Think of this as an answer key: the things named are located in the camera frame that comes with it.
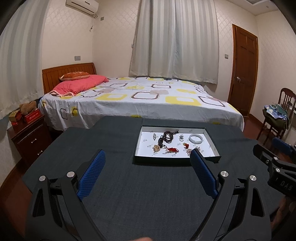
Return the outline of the right hand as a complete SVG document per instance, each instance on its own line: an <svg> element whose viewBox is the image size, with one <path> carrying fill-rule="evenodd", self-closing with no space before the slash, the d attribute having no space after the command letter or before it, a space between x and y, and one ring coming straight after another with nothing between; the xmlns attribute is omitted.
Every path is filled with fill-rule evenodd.
<svg viewBox="0 0 296 241"><path fill-rule="evenodd" d="M295 240L295 201L286 196L281 199L271 230L271 240Z"/></svg>

